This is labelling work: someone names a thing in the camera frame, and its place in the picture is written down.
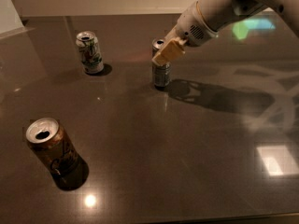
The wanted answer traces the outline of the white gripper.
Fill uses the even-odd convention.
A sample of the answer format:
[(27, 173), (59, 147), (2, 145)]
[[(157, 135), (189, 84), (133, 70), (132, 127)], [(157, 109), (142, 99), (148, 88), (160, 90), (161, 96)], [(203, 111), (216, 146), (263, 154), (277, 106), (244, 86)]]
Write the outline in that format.
[(165, 36), (164, 44), (153, 56), (152, 61), (163, 66), (185, 54), (185, 46), (200, 47), (218, 36), (206, 23), (199, 2), (194, 2), (178, 18), (177, 24)]

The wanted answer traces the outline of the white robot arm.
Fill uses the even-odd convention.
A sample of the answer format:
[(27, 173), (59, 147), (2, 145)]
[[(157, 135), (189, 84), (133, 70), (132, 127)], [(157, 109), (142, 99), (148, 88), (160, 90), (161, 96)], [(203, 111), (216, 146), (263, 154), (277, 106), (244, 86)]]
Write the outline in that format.
[(196, 0), (180, 15), (152, 61), (158, 66), (172, 62), (185, 54), (186, 47), (200, 47), (227, 25), (267, 8), (299, 35), (299, 0)]

